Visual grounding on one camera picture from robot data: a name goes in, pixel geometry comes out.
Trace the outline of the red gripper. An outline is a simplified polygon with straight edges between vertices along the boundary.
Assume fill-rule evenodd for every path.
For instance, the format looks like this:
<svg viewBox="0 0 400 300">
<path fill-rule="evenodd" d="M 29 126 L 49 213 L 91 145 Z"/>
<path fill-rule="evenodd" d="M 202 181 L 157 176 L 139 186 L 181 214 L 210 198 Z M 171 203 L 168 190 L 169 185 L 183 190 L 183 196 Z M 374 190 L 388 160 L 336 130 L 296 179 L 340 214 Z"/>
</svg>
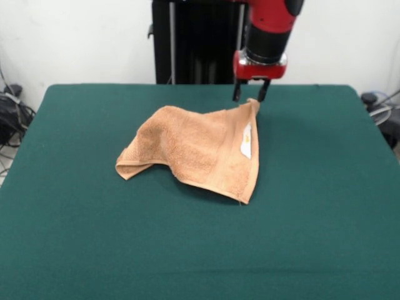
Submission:
<svg viewBox="0 0 400 300">
<path fill-rule="evenodd" d="M 269 89 L 271 80 L 284 76 L 287 68 L 287 55 L 284 53 L 280 60 L 274 64 L 258 64 L 252 62 L 245 55 L 244 50 L 235 51 L 233 57 L 233 72 L 236 78 L 232 100 L 238 102 L 241 97 L 242 80 L 264 79 L 259 90 L 257 101 L 263 102 Z"/>
</svg>

